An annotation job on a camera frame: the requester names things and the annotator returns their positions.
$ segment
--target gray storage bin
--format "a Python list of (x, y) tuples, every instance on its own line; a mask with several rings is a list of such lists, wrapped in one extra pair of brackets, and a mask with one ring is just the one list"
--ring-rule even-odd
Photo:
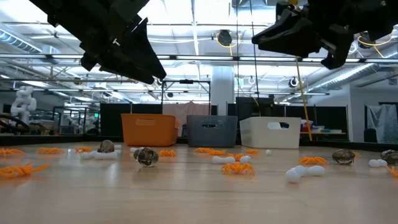
[(188, 115), (190, 147), (234, 147), (237, 116)]

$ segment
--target orange storage bin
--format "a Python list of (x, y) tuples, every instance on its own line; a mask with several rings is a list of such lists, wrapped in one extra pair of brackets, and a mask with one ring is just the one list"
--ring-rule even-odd
[(171, 146), (180, 124), (174, 116), (122, 114), (123, 138), (128, 146)]

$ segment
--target orange rope toy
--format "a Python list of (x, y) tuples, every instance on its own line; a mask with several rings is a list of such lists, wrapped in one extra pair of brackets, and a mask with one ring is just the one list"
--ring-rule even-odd
[(20, 165), (15, 165), (15, 166), (7, 166), (5, 168), (0, 169), (0, 176), (3, 178), (15, 178), (18, 175), (28, 175), (34, 172), (42, 171), (46, 169), (50, 164), (44, 164), (42, 166), (39, 166), (37, 168), (33, 168), (31, 165), (33, 162), (28, 162), (26, 165), (20, 166)]
[(160, 150), (159, 156), (171, 156), (176, 157), (177, 153), (174, 150)]
[(92, 147), (76, 147), (75, 148), (75, 153), (79, 152), (91, 152), (93, 148)]
[(234, 154), (228, 154), (228, 155), (226, 155), (225, 157), (233, 157), (233, 158), (235, 158), (235, 160), (240, 160), (242, 157), (244, 157), (244, 154), (237, 154), (237, 155), (234, 155)]
[(257, 150), (257, 149), (246, 149), (247, 154), (257, 154), (259, 152), (260, 152), (260, 150)]
[(224, 155), (226, 153), (226, 150), (214, 150), (214, 149), (210, 149), (209, 154), (212, 156), (220, 156), (220, 155)]
[(394, 175), (394, 177), (398, 177), (398, 170), (396, 170), (396, 168), (395, 167), (388, 167), (388, 166), (386, 166), (386, 168), (387, 168), (387, 170), (388, 171), (390, 171), (390, 173), (392, 174), (392, 175)]
[(203, 148), (203, 147), (200, 147), (200, 148), (196, 148), (195, 150), (193, 150), (193, 152), (207, 153), (207, 152), (209, 152), (210, 150), (211, 150), (210, 148)]
[(228, 175), (231, 175), (232, 173), (255, 175), (253, 166), (248, 163), (241, 164), (240, 162), (235, 162), (234, 164), (225, 164), (221, 170), (223, 171), (223, 174)]
[(299, 159), (298, 163), (301, 165), (313, 165), (313, 164), (328, 165), (329, 164), (329, 162), (322, 157), (307, 157), (307, 156), (304, 156), (303, 158)]
[(40, 148), (36, 150), (36, 154), (56, 154), (56, 153), (65, 153), (63, 150), (59, 148)]
[(25, 154), (25, 153), (18, 149), (0, 149), (0, 155), (3, 155), (4, 158), (7, 157), (7, 155), (15, 155), (15, 154)]

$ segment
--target pink cloth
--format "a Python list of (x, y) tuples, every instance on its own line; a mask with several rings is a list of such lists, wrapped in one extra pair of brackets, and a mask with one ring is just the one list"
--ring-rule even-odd
[(180, 122), (178, 136), (181, 136), (182, 125), (187, 122), (187, 115), (209, 115), (209, 105), (196, 103), (163, 104), (163, 114), (173, 115)]

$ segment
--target black robotic arm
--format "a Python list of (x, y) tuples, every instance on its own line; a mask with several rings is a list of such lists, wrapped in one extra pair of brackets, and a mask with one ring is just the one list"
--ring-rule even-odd
[(344, 65), (354, 35), (367, 31), (371, 41), (398, 24), (397, 0), (308, 0), (302, 9), (287, 2), (276, 5), (276, 23), (252, 38), (259, 49), (302, 58), (322, 48), (322, 64)]

